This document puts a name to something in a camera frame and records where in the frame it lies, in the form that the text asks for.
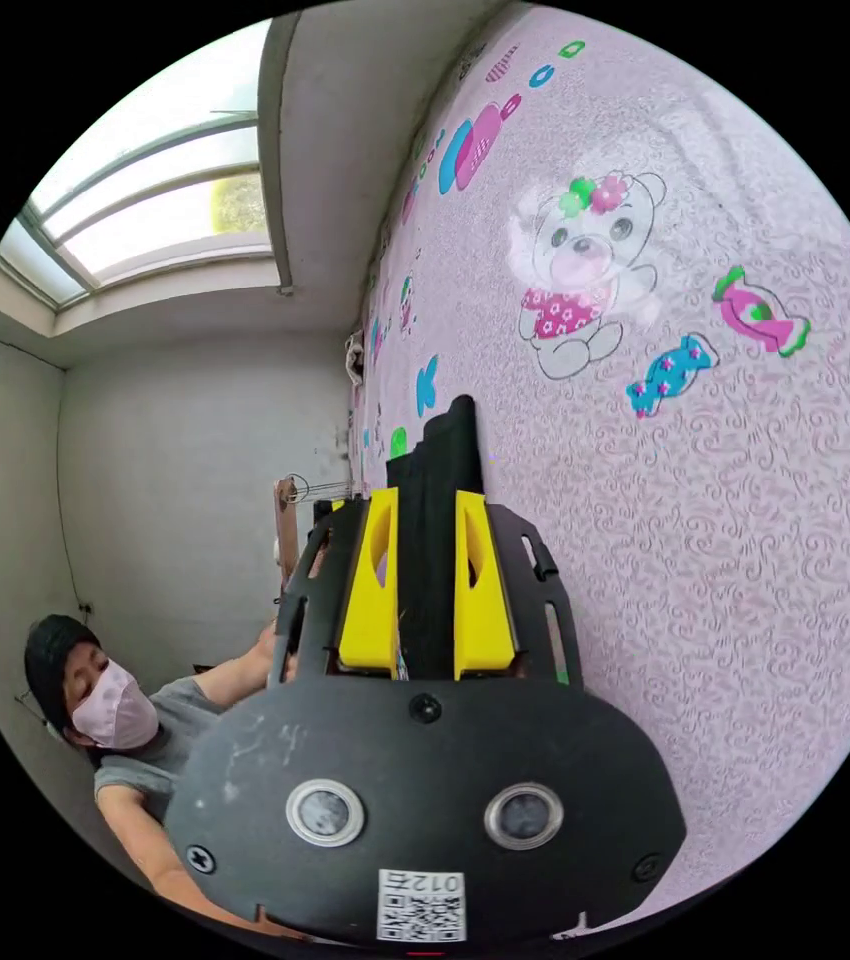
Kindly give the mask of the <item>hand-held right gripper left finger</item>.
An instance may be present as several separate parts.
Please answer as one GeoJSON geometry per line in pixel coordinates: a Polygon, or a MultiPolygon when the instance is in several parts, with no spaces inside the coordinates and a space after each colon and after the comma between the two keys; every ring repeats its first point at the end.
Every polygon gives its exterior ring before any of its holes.
{"type": "Polygon", "coordinates": [[[358,532],[338,643],[344,668],[398,666],[398,490],[353,502],[358,532]]]}

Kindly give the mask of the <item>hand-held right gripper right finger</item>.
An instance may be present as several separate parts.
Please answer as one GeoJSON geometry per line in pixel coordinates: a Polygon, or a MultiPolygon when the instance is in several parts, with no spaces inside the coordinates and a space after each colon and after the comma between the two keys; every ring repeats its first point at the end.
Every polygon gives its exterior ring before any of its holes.
{"type": "Polygon", "coordinates": [[[456,493],[454,570],[454,679],[509,672],[516,646],[482,494],[456,493]]]}

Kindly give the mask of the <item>person's left hand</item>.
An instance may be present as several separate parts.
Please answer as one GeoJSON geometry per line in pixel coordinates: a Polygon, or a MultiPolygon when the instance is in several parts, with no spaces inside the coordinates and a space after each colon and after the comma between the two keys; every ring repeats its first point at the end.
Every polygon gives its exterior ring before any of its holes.
{"type": "Polygon", "coordinates": [[[275,674],[277,683],[292,682],[297,673],[298,655],[291,653],[290,648],[277,643],[277,621],[272,620],[260,633],[250,653],[253,655],[256,683],[261,689],[270,685],[270,678],[275,674]]]}

